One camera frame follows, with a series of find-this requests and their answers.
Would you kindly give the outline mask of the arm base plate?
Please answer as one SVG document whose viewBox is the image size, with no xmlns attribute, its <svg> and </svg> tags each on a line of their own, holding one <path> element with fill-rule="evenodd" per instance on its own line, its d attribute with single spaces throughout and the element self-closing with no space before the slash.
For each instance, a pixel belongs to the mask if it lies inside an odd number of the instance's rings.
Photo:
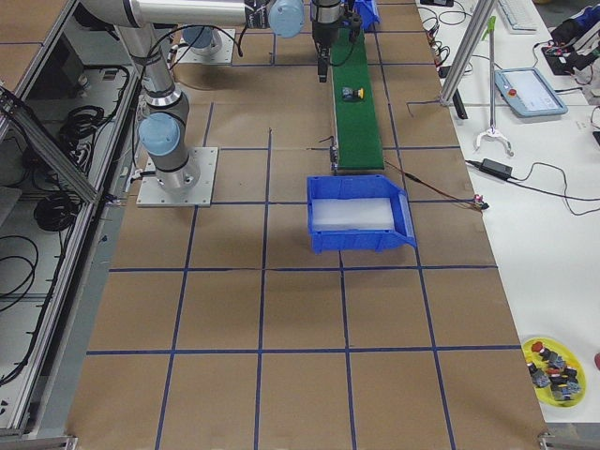
<svg viewBox="0 0 600 450">
<path fill-rule="evenodd" d="M 229 65 L 233 59 L 234 29 L 194 26 L 183 31 L 173 63 Z"/>
<path fill-rule="evenodd" d="M 218 165 L 217 147 L 189 147 L 187 165 L 178 172 L 162 172 L 149 157 L 139 188 L 140 207 L 210 207 Z"/>
</svg>

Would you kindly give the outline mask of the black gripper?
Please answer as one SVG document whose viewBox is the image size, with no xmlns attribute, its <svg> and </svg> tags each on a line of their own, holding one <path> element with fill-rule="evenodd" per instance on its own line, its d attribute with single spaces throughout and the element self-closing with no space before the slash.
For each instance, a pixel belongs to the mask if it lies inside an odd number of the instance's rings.
<svg viewBox="0 0 600 450">
<path fill-rule="evenodd" d="M 318 80 L 327 81 L 328 48 L 338 38 L 338 1 L 312 0 L 310 2 L 312 37 L 317 53 Z"/>
</svg>

